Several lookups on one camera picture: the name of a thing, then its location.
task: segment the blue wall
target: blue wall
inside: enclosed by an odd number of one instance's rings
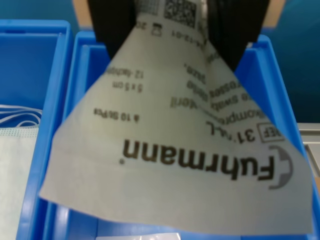
[[[0,19],[66,20],[79,31],[72,0],[0,0]]]
[[[287,0],[267,35],[297,121],[320,123],[320,0]]]

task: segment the fuhrmann logo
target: fuhrmann logo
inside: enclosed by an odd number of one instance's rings
[[[280,175],[279,183],[271,185],[270,190],[283,188],[293,174],[293,163],[289,154],[279,146],[270,146],[270,150],[277,150],[280,161],[289,162],[289,173]],[[208,154],[196,152],[174,146],[149,144],[147,142],[124,140],[123,156],[127,159],[142,159],[144,162],[161,163],[166,166],[174,164],[181,168],[189,168],[196,171],[221,172],[230,176],[230,180],[237,181],[240,177],[256,176],[257,181],[272,181],[275,177],[274,155],[268,156],[268,164],[260,165],[255,157],[231,157],[218,153]]]

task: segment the qr code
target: qr code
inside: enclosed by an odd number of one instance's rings
[[[164,17],[191,28],[196,25],[197,5],[188,0],[165,0]]]
[[[158,15],[159,0],[138,0],[137,8],[139,13]]]

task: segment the white fabric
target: white fabric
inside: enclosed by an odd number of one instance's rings
[[[25,189],[29,176],[30,165],[35,149],[41,114],[39,109],[0,105],[0,127],[4,122],[23,115],[33,116],[34,121],[22,120],[18,127],[0,128],[0,239],[15,240]],[[32,123],[34,126],[20,127]]]
[[[142,236],[98,236],[95,240],[181,240],[179,233],[158,233]]]

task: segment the blue plastic bin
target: blue plastic bin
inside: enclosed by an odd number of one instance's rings
[[[109,61],[105,47],[96,42],[93,32],[77,34],[64,107],[64,119],[85,95],[87,89],[105,71]],[[253,48],[246,50],[236,75],[277,127],[302,153],[305,153],[274,52],[266,36],[261,36]],[[100,220],[50,203],[43,239],[95,240],[96,237],[101,236],[179,232],[182,240],[316,240],[320,236],[319,217],[319,197],[316,191],[313,194],[314,233],[297,236],[246,237],[189,233],[170,227]]]
[[[72,46],[66,21],[0,20],[0,104],[43,110],[17,240],[42,237],[48,203],[38,198],[38,191],[62,120]]]

